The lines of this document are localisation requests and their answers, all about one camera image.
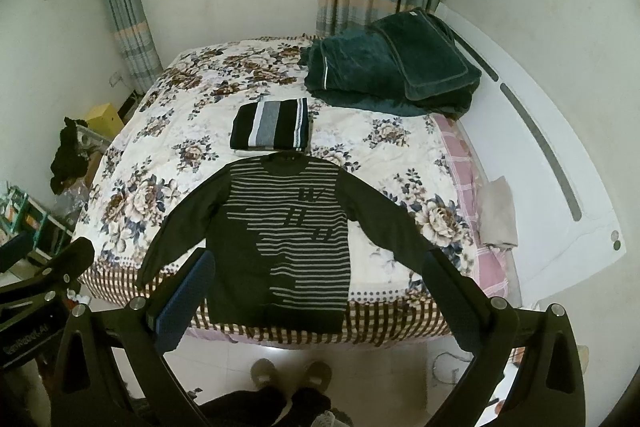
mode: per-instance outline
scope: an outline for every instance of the black pants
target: black pants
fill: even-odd
[[[318,415],[331,409],[324,394],[303,387],[291,397],[287,415],[274,427],[310,427]],[[287,405],[287,399],[275,387],[260,391],[235,391],[200,406],[208,419],[233,420],[251,427],[271,427]]]

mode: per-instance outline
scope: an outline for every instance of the bed frame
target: bed frame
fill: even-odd
[[[436,15],[482,71],[460,122],[489,180],[505,176],[516,209],[513,258],[522,304],[587,279],[625,252],[602,180],[569,123],[498,44],[440,4]]]

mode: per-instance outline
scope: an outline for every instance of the folded striped clothing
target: folded striped clothing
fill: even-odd
[[[308,143],[306,98],[298,98],[241,106],[229,145],[236,150],[304,151]]]

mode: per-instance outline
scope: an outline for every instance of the white wall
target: white wall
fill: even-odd
[[[180,52],[316,31],[318,0],[142,0],[163,66]]]
[[[551,97],[585,145],[622,224],[627,255],[549,299],[565,305],[578,342],[591,350],[588,425],[599,425],[640,363],[640,0],[443,2]]]
[[[0,0],[0,191],[8,180],[44,204],[63,118],[129,90],[102,0]]]

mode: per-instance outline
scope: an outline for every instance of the checkered bed skirt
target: checkered bed skirt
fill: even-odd
[[[92,295],[114,304],[125,306],[138,295],[148,297],[168,274],[158,274],[144,290],[138,290],[134,281],[134,268],[108,267],[101,273],[88,270],[81,281],[88,286]],[[383,346],[389,343],[411,339],[426,339],[448,335],[449,327],[440,313],[436,302],[426,296],[406,295],[395,301],[358,303],[349,301],[344,313],[342,333],[313,333],[292,331],[283,328],[249,328],[236,324],[216,324],[209,318],[206,300],[203,299],[191,320],[191,327],[197,330],[213,330],[227,338],[245,337],[249,341],[282,344],[283,346],[302,344],[372,344]]]

